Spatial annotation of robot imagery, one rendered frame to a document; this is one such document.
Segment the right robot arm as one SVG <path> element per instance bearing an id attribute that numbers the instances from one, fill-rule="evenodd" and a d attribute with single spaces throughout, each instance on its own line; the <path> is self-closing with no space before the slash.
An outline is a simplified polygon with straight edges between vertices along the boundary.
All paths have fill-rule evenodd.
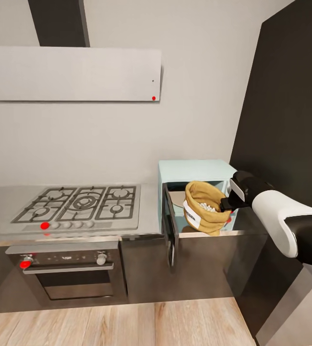
<path id="1" fill-rule="evenodd" d="M 312 274 L 312 207 L 287 197 L 248 171 L 236 172 L 229 183 L 229 197 L 221 198 L 221 211 L 250 207 L 277 248 Z"/>

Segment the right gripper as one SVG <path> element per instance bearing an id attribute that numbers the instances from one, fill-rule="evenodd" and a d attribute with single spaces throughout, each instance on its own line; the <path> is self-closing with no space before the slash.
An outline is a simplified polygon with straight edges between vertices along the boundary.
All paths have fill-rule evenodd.
<path id="1" fill-rule="evenodd" d="M 243 200 L 236 200 L 229 194 L 228 198 L 221 198 L 220 208 L 221 211 L 233 209 L 237 211 L 239 208 L 250 207 L 249 204 L 246 204 Z"/>

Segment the microwave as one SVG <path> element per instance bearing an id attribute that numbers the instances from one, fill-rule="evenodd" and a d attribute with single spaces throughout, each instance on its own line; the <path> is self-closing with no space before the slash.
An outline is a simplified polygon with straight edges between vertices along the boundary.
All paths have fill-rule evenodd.
<path id="1" fill-rule="evenodd" d="M 229 180 L 238 172 L 224 160 L 158 161 L 158 193 L 170 273 L 176 273 L 179 230 L 175 215 L 184 214 L 186 185 L 191 181 L 211 184 L 229 197 Z"/>

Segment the popcorn bag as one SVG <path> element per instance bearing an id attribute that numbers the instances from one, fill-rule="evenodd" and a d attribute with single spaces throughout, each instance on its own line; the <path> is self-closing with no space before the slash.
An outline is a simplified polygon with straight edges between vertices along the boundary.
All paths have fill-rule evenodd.
<path id="1" fill-rule="evenodd" d="M 218 237 L 220 229 L 228 221 L 233 209 L 221 211 L 221 198 L 226 198 L 220 190 L 203 181 L 191 181 L 185 188 L 183 211 L 187 223 L 194 229 L 209 236 Z M 201 205 L 205 204 L 211 210 Z"/>

